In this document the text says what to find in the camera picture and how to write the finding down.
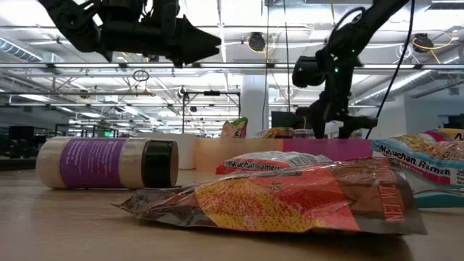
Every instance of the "black robotic arm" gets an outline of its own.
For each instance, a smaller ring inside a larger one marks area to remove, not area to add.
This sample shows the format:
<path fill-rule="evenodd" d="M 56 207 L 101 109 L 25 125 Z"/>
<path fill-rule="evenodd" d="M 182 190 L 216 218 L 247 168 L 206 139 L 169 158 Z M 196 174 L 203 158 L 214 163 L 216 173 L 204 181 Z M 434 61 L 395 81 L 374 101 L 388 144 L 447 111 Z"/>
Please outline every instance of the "black robotic arm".
<path fill-rule="evenodd" d="M 165 56 L 182 67 L 219 53 L 218 37 L 195 28 L 185 16 L 176 18 L 178 0 L 150 0 L 149 12 L 144 10 L 148 0 L 38 1 L 77 50 L 97 51 L 109 62 L 114 51 L 124 51 Z M 95 15 L 103 22 L 100 27 Z"/>
<path fill-rule="evenodd" d="M 358 7 L 348 15 L 359 12 L 353 21 L 338 29 L 333 29 L 328 43 L 316 52 L 315 57 L 301 56 L 292 75 L 295 86 L 319 86 L 326 82 L 319 100 L 307 108 L 299 108 L 298 115 L 307 117 L 316 138 L 323 138 L 326 123 L 342 121 L 339 138 L 349 138 L 360 128 L 374 128 L 377 119 L 371 117 L 352 117 L 348 115 L 348 102 L 351 96 L 353 70 L 360 66 L 357 56 L 368 45 L 373 34 L 400 10 L 408 0 L 377 0 L 369 9 Z"/>

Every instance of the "support column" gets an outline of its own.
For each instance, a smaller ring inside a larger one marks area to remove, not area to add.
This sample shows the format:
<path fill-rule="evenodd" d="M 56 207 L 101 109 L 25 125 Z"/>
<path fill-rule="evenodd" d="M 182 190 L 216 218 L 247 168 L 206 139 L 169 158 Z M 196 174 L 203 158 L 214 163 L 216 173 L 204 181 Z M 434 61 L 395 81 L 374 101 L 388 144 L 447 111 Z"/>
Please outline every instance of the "support column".
<path fill-rule="evenodd" d="M 269 98 L 264 75 L 244 75 L 241 86 L 241 116 L 248 118 L 246 137 L 269 128 Z"/>

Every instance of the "snack bag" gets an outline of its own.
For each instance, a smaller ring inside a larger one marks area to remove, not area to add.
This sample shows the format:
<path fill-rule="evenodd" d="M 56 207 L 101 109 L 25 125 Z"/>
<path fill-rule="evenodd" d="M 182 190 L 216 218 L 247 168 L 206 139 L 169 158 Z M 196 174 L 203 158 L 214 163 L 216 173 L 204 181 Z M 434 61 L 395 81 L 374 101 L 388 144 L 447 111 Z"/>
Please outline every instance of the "snack bag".
<path fill-rule="evenodd" d="M 246 138 L 248 119 L 242 117 L 233 122 L 225 122 L 220 133 L 221 138 Z"/>
<path fill-rule="evenodd" d="M 411 173 L 445 186 L 464 186 L 464 130 L 439 129 L 375 140 L 372 150 L 393 157 Z"/>
<path fill-rule="evenodd" d="M 139 220 L 251 232 L 425 234 L 402 169 L 389 158 L 231 175 L 141 189 L 120 205 Z"/>
<path fill-rule="evenodd" d="M 324 155 L 314 156 L 299 152 L 252 152 L 220 163 L 216 168 L 216 175 L 230 174 L 236 171 L 280 170 L 330 161 Z"/>

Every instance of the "wooden table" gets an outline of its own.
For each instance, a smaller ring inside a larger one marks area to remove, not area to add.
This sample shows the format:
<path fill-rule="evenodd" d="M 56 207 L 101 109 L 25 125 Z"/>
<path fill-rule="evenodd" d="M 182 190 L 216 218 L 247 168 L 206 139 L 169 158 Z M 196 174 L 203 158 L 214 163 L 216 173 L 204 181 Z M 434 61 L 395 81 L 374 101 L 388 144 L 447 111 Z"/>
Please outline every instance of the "wooden table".
<path fill-rule="evenodd" d="M 428 236 L 310 236 L 140 223 L 110 205 L 130 195 L 52 191 L 33 170 L 0 173 L 0 260 L 464 260 L 463 209 L 423 211 Z"/>

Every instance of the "instant noodle package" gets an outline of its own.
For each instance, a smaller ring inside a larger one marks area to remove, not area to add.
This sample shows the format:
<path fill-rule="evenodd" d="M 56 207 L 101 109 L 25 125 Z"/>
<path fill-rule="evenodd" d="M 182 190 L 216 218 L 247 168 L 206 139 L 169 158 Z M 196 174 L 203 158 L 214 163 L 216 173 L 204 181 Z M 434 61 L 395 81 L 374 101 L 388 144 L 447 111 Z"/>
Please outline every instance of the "instant noodle package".
<path fill-rule="evenodd" d="M 464 186 L 464 130 L 439 129 L 372 143 L 411 173 L 444 186 Z"/>
<path fill-rule="evenodd" d="M 314 156 L 299 152 L 252 152 L 221 162 L 216 168 L 216 174 L 279 170 L 330 161 L 324 155 Z"/>
<path fill-rule="evenodd" d="M 117 207 L 139 220 L 236 231 L 426 233 L 402 168 L 389 158 L 230 175 L 141 189 Z"/>

